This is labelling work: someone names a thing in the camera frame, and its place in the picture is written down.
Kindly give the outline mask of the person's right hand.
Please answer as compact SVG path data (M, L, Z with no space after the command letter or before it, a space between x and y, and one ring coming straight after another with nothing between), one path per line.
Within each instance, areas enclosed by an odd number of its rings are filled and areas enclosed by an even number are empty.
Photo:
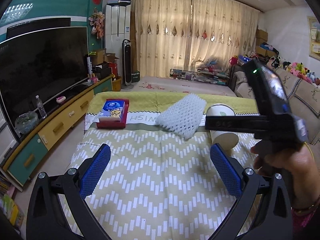
M251 152L257 155L253 167L260 175L281 174L294 209L312 210L319 205L319 170L308 144L273 153L271 143L262 140Z

